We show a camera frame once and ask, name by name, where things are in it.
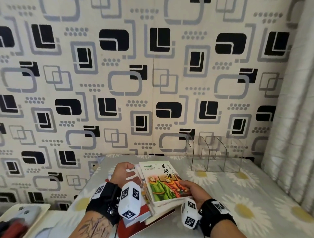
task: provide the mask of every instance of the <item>wall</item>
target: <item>wall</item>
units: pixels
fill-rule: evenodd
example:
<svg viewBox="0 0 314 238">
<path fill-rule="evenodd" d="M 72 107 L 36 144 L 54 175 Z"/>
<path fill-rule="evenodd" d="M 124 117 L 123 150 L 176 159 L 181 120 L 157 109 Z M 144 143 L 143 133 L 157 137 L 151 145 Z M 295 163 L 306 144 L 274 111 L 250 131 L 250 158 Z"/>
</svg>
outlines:
<svg viewBox="0 0 314 238">
<path fill-rule="evenodd" d="M 187 132 L 260 163 L 303 3 L 199 1 L 0 2 L 3 204 L 66 209 L 98 155 L 181 155 Z"/>
</svg>

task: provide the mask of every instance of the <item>black wrist strap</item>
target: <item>black wrist strap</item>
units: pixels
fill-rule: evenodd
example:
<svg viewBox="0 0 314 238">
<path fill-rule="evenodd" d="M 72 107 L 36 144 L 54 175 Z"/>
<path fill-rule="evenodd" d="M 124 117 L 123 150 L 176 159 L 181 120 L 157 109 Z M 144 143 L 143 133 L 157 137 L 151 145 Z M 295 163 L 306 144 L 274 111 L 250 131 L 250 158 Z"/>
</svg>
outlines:
<svg viewBox="0 0 314 238">
<path fill-rule="evenodd" d="M 101 190 L 101 194 L 98 198 L 93 199 L 98 191 Z M 118 213 L 117 204 L 120 201 L 121 188 L 116 184 L 106 183 L 104 187 L 99 187 L 96 193 L 92 197 L 92 200 L 86 208 L 86 212 L 95 211 L 106 217 L 110 223 L 114 226 L 119 223 L 120 215 Z"/>
<path fill-rule="evenodd" d="M 222 220 L 230 220 L 236 225 L 233 217 L 229 214 L 229 210 L 213 198 L 205 201 L 198 213 L 202 216 L 200 227 L 204 236 L 210 237 L 214 226 Z"/>
</svg>

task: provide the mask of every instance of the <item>transparent book holder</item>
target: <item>transparent book holder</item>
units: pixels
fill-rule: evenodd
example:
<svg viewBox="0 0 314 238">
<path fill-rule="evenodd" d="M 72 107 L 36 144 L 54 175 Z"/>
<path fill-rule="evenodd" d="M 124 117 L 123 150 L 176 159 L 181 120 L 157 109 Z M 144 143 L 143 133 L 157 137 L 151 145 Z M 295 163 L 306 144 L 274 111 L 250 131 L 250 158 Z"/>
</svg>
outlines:
<svg viewBox="0 0 314 238">
<path fill-rule="evenodd" d="M 192 171 L 239 172 L 245 143 L 222 136 L 194 136 L 187 134 L 186 156 Z"/>
</svg>

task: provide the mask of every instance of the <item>forearm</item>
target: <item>forearm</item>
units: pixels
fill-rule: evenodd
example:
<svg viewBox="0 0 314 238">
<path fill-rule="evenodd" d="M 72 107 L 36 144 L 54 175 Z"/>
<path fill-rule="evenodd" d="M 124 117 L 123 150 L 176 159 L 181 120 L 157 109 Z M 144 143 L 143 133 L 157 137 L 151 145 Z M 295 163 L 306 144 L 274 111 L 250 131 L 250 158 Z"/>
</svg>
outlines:
<svg viewBox="0 0 314 238">
<path fill-rule="evenodd" d="M 218 222 L 210 233 L 211 238 L 246 238 L 232 221 L 222 220 Z"/>
<path fill-rule="evenodd" d="M 109 220 L 98 212 L 89 211 L 69 238 L 107 238 L 112 230 Z"/>
</svg>

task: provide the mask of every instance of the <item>curtain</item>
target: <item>curtain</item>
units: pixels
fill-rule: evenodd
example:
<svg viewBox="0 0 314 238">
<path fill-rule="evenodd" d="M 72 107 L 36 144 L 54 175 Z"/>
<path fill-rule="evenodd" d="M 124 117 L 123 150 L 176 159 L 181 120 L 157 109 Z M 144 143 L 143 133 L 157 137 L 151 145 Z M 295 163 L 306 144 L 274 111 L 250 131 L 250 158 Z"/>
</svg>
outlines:
<svg viewBox="0 0 314 238">
<path fill-rule="evenodd" d="M 314 1 L 304 5 L 262 169 L 314 215 Z"/>
</svg>

